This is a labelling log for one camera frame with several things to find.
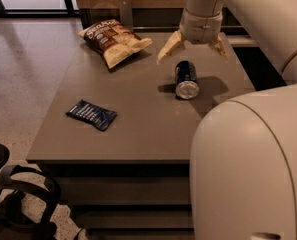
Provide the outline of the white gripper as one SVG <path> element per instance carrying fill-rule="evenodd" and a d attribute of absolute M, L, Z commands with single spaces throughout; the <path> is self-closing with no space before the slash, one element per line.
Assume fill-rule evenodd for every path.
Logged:
<path fill-rule="evenodd" d="M 222 13 L 215 16 L 197 16 L 187 9 L 182 13 L 179 30 L 172 33 L 157 55 L 157 63 L 163 63 L 168 57 L 184 49 L 184 41 L 192 44 L 207 44 L 225 60 L 228 55 L 225 45 L 219 35 L 222 23 Z"/>

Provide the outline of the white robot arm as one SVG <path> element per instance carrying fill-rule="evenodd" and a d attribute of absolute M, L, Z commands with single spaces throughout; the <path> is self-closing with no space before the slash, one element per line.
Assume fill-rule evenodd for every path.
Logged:
<path fill-rule="evenodd" d="M 283 87 L 231 98 L 194 134 L 190 195 L 195 240 L 297 240 L 297 0 L 187 0 L 158 55 L 218 38 L 229 8 Z"/>

